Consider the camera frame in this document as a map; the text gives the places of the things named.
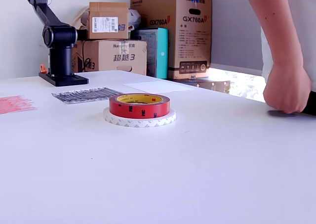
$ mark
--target red tape roll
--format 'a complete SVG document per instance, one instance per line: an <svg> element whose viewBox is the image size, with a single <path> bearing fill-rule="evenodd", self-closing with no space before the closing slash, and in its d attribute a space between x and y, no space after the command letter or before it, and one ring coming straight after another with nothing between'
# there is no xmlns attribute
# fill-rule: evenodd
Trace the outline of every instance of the red tape roll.
<svg viewBox="0 0 316 224"><path fill-rule="evenodd" d="M110 113L128 119L153 119L170 112L170 99L155 94L124 94L110 98Z"/></svg>

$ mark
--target white shirt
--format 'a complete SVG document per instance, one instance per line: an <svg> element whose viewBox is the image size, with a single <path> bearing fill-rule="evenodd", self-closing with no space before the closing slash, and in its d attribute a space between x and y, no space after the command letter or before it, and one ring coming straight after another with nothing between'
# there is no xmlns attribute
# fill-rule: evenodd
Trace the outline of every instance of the white shirt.
<svg viewBox="0 0 316 224"><path fill-rule="evenodd" d="M316 91L316 0L289 0L293 21L301 43L304 68ZM261 30L263 77L267 80L273 66L266 36Z"/></svg>

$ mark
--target hand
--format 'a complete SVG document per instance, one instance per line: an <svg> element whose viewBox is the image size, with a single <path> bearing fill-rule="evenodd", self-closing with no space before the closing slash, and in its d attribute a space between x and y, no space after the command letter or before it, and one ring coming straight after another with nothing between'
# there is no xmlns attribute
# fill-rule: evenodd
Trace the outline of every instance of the hand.
<svg viewBox="0 0 316 224"><path fill-rule="evenodd" d="M266 103L285 113L302 112L312 83L301 65L274 64L263 93Z"/></svg>

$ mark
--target red paper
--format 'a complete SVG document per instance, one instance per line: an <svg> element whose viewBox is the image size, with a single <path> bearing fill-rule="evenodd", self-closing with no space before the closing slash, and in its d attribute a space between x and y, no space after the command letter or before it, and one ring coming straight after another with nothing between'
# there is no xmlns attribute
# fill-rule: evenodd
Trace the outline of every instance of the red paper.
<svg viewBox="0 0 316 224"><path fill-rule="evenodd" d="M36 110L34 103L21 95L0 98L0 114Z"/></svg>

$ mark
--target double-sided tape roll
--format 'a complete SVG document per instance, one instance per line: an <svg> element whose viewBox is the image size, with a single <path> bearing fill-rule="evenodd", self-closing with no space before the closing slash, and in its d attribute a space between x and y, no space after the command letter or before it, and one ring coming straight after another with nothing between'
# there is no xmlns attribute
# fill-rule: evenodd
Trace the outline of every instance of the double-sided tape roll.
<svg viewBox="0 0 316 224"><path fill-rule="evenodd" d="M128 119L161 118L170 113L170 99L156 94L124 94L110 98L110 113Z"/></svg>
<svg viewBox="0 0 316 224"><path fill-rule="evenodd" d="M164 125L168 125L176 121L177 115L173 109L170 109L169 114L162 116L160 118L153 118L153 119L128 119L118 117L110 113L110 109L106 108L103 111L103 118L105 121L109 122L110 124L123 126L123 127L130 127L130 128L151 128L151 127L160 127Z"/></svg>

